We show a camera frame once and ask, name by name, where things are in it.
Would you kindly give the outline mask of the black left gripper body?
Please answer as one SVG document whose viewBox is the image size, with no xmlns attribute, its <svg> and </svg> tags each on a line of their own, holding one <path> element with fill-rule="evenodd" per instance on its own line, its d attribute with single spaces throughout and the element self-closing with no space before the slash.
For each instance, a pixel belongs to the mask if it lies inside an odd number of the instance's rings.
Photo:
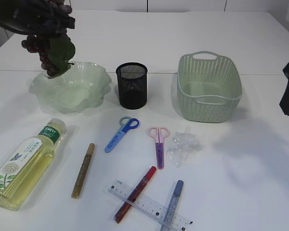
<svg viewBox="0 0 289 231">
<path fill-rule="evenodd" d="M 12 16 L 14 33 L 53 35 L 75 28 L 71 2 L 63 0 L 15 0 Z"/>
</svg>

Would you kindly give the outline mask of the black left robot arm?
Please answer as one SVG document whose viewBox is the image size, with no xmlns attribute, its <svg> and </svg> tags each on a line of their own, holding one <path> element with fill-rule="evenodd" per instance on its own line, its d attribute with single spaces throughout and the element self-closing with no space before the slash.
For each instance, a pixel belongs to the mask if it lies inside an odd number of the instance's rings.
<svg viewBox="0 0 289 231">
<path fill-rule="evenodd" d="M 50 0 L 0 0 L 0 27 L 20 35 L 53 36 L 75 28 L 75 18 Z"/>
</svg>

